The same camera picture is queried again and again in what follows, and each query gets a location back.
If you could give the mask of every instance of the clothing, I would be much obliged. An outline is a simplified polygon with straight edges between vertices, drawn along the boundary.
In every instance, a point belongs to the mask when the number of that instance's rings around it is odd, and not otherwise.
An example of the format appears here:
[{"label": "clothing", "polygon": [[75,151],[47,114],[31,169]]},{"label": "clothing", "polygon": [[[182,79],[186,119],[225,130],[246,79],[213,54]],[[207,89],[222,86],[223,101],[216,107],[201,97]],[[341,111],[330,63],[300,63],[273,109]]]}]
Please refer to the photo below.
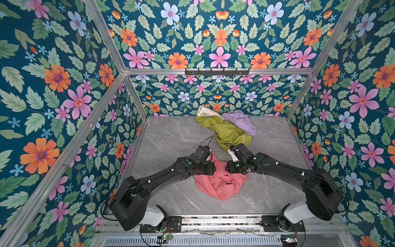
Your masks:
[{"label": "clothing", "polygon": [[220,116],[223,120],[224,117],[221,116],[218,112],[213,111],[210,108],[207,108],[205,106],[199,106],[199,108],[197,109],[196,115],[199,117],[211,117],[211,116]]},{"label": "clothing", "polygon": [[244,145],[248,146],[251,142],[252,137],[247,132],[239,129],[231,122],[222,120],[222,118],[219,116],[196,116],[196,121],[203,128],[209,127],[216,132],[214,137],[218,141],[220,147],[226,153],[228,153],[229,144],[238,145],[240,143],[243,143]]},{"label": "clothing", "polygon": [[237,127],[244,130],[251,136],[256,135],[256,127],[252,125],[251,120],[248,119],[248,115],[241,112],[224,113],[222,115],[226,121],[234,123]]},{"label": "clothing", "polygon": [[214,175],[194,176],[196,185],[207,195],[226,201],[239,192],[243,182],[247,181],[247,176],[241,173],[230,174],[227,172],[225,170],[227,162],[218,160],[215,153],[213,153],[212,162],[216,168]]}]

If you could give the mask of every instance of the wall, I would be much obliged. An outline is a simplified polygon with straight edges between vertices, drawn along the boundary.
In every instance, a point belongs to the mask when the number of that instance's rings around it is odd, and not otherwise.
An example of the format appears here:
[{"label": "wall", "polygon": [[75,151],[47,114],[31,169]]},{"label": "wall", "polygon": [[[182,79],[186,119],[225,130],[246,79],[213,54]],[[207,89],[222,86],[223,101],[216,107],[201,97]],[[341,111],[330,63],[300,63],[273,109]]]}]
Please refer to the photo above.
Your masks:
[{"label": "wall", "polygon": [[292,119],[313,168],[347,194],[344,221],[364,247],[395,244],[393,4],[363,2]]},{"label": "wall", "polygon": [[[41,12],[32,10],[37,9],[36,4],[40,6]],[[114,79],[112,76],[116,76],[117,71],[81,1],[2,1],[0,30],[2,234],[33,193],[49,166],[55,162],[87,114],[110,86]],[[109,73],[107,81],[103,79],[105,72]],[[75,93],[79,97],[84,94],[81,111],[75,110]],[[109,106],[109,110],[114,109],[117,112],[118,121],[114,121],[117,125],[108,125],[106,129],[106,122],[112,122],[108,119],[109,113],[106,111],[100,121],[102,128],[95,129],[90,134],[88,141],[90,144],[97,142],[95,147],[101,151],[101,162],[99,158],[95,158],[95,162],[87,160],[85,153],[89,143],[82,147],[81,162],[75,162],[73,168],[68,168],[67,180],[61,180],[64,184],[58,187],[60,195],[56,194],[56,198],[48,201],[41,209],[25,235],[26,238],[21,239],[21,245],[25,243],[24,247],[45,247],[48,244],[56,246],[59,241],[64,241],[68,245],[69,232],[73,235],[82,224],[86,225],[87,231],[85,235],[80,236],[80,241],[86,243],[87,237],[92,234],[92,228],[88,230],[89,226],[93,225],[98,217],[97,208],[115,188],[118,178],[114,176],[119,173],[119,166],[124,160],[121,157],[115,160],[113,145],[121,140],[126,146],[124,153],[127,153],[127,147],[135,140],[135,130],[140,119],[137,118],[134,107],[131,107],[130,117],[126,118],[123,115],[126,103],[131,104],[129,96],[125,96],[121,91],[117,94],[115,103]],[[93,175],[97,181],[97,192],[92,198],[96,210],[92,210],[90,204],[90,214],[86,212],[85,206],[91,199],[88,195],[84,200],[80,199],[78,192],[85,177],[82,176],[83,171],[86,173],[85,176]],[[70,203],[70,210],[63,223],[56,227],[57,222],[51,224],[51,214],[54,213],[53,209],[59,204],[60,198]],[[85,210],[85,216],[76,216],[77,211],[80,213],[82,209]],[[75,240],[76,237],[70,246],[81,247],[82,245],[75,243]]]}]

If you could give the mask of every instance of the floral wallpaper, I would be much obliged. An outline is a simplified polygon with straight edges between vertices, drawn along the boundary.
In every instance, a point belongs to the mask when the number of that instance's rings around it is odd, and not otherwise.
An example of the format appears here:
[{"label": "floral wallpaper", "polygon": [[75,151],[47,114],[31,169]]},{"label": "floral wallpaper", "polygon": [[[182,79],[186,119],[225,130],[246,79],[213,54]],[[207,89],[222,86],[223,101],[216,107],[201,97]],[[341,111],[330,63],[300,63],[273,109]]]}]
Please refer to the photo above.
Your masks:
[{"label": "floral wallpaper", "polygon": [[363,247],[393,246],[395,29],[393,0],[364,0],[292,124],[313,168],[347,194],[339,210]]},{"label": "floral wallpaper", "polygon": [[[313,66],[347,3],[114,0],[98,5],[130,68],[305,68]],[[333,50],[331,58],[338,53]]]},{"label": "floral wallpaper", "polygon": [[[3,234],[112,84],[117,70],[81,1],[2,1],[0,30]],[[116,188],[139,122],[122,85],[19,246],[82,247],[89,241],[90,226],[95,218],[100,220],[92,205],[97,209]],[[87,180],[90,186],[82,190]],[[85,235],[79,235],[83,231],[75,235],[83,224]]]}]

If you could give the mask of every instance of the aluminum frame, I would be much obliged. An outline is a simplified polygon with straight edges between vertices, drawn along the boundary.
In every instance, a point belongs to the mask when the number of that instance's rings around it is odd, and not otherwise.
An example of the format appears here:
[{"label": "aluminum frame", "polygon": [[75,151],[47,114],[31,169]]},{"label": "aluminum frame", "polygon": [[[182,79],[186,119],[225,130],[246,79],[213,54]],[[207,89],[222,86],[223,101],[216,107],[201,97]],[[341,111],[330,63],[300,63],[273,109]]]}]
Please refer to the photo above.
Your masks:
[{"label": "aluminum frame", "polygon": [[305,83],[303,84],[302,88],[299,90],[295,100],[292,102],[291,109],[288,111],[286,118],[288,121],[291,120],[292,116],[294,115],[296,109],[301,104],[303,98],[305,97],[307,91],[311,87],[311,83],[317,77],[318,73],[320,72],[322,66],[324,66],[326,60],[329,57],[329,54],[332,52],[333,48],[337,44],[340,36],[348,26],[351,21],[351,18],[357,11],[357,8],[361,4],[361,0],[350,0],[346,6],[346,9],[340,16],[339,20],[336,23],[335,28],[333,29],[332,35],[329,37],[328,42],[325,44],[324,48],[322,49],[320,55],[318,56],[316,62],[314,63],[312,74],[306,79]]},{"label": "aluminum frame", "polygon": [[[186,69],[189,74],[202,75],[211,72],[211,75],[222,75],[223,72],[234,72],[234,75],[312,75],[312,68],[266,68],[266,69],[235,69],[235,68],[210,68],[210,69]],[[185,75],[185,69],[125,69],[126,75]]]},{"label": "aluminum frame", "polygon": [[31,222],[38,214],[38,211],[40,211],[42,205],[47,201],[49,194],[53,188],[56,187],[59,179],[62,177],[66,168],[69,166],[70,162],[76,155],[78,149],[88,137],[92,130],[92,126],[98,121],[101,114],[108,106],[108,103],[113,98],[115,92],[121,86],[124,78],[124,74],[118,75],[111,86],[106,90],[103,97],[99,100],[92,112],[85,119],[84,123],[78,129],[74,137],[70,140],[56,162],[40,181],[40,184],[37,186],[34,192],[29,196],[29,199],[24,204],[25,206],[21,209],[19,214],[15,217],[13,222],[0,237],[0,246],[14,247],[18,243],[19,239],[22,238],[22,235],[30,226]]}]

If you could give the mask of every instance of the metal beam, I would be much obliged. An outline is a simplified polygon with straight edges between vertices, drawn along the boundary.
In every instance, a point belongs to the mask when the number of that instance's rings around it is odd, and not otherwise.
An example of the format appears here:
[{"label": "metal beam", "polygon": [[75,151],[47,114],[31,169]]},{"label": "metal beam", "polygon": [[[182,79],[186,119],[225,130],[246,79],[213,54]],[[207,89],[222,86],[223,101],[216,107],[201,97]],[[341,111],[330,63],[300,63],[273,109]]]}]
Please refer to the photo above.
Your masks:
[{"label": "metal beam", "polygon": [[85,6],[87,7],[90,16],[92,17],[93,22],[98,29],[100,36],[103,39],[104,45],[107,50],[110,52],[110,56],[115,63],[115,67],[117,68],[119,73],[122,73],[126,68],[120,53],[118,52],[117,46],[114,43],[113,38],[110,35],[110,32],[107,28],[107,23],[105,22],[103,15],[100,12],[100,9],[96,3],[96,0],[85,0]]},{"label": "metal beam", "polygon": [[137,108],[137,112],[140,114],[141,119],[145,122],[147,120],[147,113],[144,110],[143,103],[141,102],[140,97],[137,94],[136,88],[133,86],[133,82],[130,79],[130,76],[127,76],[125,78],[125,85],[130,93],[130,96],[132,98],[135,107]]},{"label": "metal beam", "polygon": [[312,68],[266,68],[266,69],[125,69],[126,75],[311,75]]},{"label": "metal beam", "polygon": [[124,75],[119,75],[115,78],[111,86],[107,89],[103,97],[96,104],[95,108],[93,108],[92,112],[85,119],[84,123],[65,147],[56,162],[49,169],[47,174],[45,174],[33,194],[30,195],[19,214],[3,233],[0,238],[0,246],[14,247],[18,243],[19,239],[22,238],[22,235],[30,226],[31,222],[38,214],[38,211],[42,208],[44,202],[47,201],[49,194],[53,188],[56,187],[78,149],[82,146],[89,133],[92,131],[92,126],[98,121],[100,115],[108,106],[108,103],[113,98],[115,92],[119,89],[123,80]]},{"label": "metal beam", "polygon": [[320,55],[318,56],[312,74],[306,79],[305,83],[303,84],[302,88],[299,90],[298,95],[296,96],[295,100],[292,103],[291,109],[288,111],[286,118],[289,121],[292,118],[292,115],[295,113],[296,109],[299,107],[299,104],[302,102],[304,96],[306,95],[307,91],[309,90],[311,83],[313,83],[314,79],[317,77],[318,73],[320,72],[322,66],[324,66],[326,60],[329,57],[329,54],[332,52],[333,48],[337,44],[340,36],[346,29],[347,25],[351,21],[351,18],[354,16],[357,8],[361,4],[361,0],[350,0],[346,6],[346,9],[343,11],[342,15],[340,16],[339,20],[335,28],[333,29],[332,35],[329,37],[328,42],[325,44],[324,48],[322,49]]}]

